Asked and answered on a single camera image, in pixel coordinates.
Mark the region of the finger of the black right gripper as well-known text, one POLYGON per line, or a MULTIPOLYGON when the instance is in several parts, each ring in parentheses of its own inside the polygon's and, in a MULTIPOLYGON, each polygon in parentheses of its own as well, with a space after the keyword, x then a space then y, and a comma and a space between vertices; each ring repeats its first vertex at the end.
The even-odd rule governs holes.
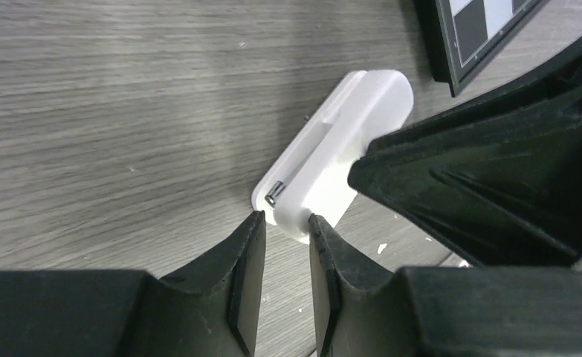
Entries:
POLYGON ((348 176, 472 263, 582 258, 582 37, 527 74, 372 141, 348 176))

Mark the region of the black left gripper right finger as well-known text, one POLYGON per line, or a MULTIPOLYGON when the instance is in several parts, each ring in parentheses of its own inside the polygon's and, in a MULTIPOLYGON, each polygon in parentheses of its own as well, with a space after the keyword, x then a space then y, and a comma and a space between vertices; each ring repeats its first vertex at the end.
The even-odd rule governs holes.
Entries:
POLYGON ((565 268, 390 271, 311 215, 320 356, 582 356, 582 274, 565 268))

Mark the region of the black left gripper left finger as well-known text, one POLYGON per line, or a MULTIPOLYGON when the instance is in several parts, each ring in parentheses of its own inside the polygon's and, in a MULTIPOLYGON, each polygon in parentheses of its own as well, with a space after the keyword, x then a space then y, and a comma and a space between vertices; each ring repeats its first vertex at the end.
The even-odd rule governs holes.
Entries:
POLYGON ((266 223, 175 271, 0 270, 0 356, 253 356, 266 223))

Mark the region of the white stapler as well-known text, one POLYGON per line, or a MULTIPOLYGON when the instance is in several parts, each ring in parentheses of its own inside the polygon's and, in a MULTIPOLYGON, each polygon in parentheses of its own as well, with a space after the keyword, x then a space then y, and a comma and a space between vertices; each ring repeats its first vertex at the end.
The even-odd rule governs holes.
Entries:
POLYGON ((393 69, 351 71, 255 186, 250 202, 288 238, 309 243, 309 217, 336 226, 357 196, 347 177, 372 140, 399 130, 414 104, 410 81, 393 69))

